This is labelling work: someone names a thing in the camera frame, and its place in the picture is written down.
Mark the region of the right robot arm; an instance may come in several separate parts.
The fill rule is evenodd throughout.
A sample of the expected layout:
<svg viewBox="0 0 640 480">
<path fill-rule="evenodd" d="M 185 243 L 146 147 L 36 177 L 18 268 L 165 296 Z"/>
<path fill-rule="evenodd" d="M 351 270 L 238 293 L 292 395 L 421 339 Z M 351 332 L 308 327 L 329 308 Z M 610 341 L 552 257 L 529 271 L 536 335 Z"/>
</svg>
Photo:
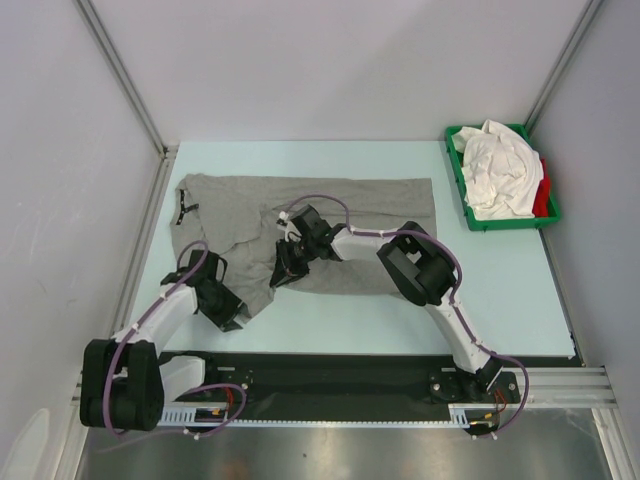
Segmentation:
<svg viewBox="0 0 640 480">
<path fill-rule="evenodd" d="M 447 340 L 461 376 L 463 393 L 484 401 L 497 389 L 503 363 L 491 354 L 464 317 L 455 295 L 461 269 L 453 255 L 415 222 L 399 230 L 368 230 L 326 221 L 279 219 L 283 238 L 276 242 L 270 285 L 296 282 L 317 259 L 380 262 L 402 297 L 424 308 Z"/>
</svg>

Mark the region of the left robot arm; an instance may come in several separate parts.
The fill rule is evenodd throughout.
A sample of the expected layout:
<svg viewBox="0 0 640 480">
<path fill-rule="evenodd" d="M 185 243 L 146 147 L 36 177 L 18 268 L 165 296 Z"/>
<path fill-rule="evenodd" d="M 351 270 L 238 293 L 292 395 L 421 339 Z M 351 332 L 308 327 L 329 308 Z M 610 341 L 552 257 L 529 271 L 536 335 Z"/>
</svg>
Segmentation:
<svg viewBox="0 0 640 480">
<path fill-rule="evenodd" d="M 196 289 L 169 284 L 130 326 L 108 339 L 94 339 L 83 354 L 79 419 L 83 426 L 105 428 L 119 436 L 149 432 L 161 422 L 165 404 L 183 395 L 207 400 L 232 391 L 236 409 L 222 424 L 239 417 L 247 405 L 242 386 L 221 383 L 220 374 L 197 355 L 160 356 L 178 328 L 198 311 Z"/>
</svg>

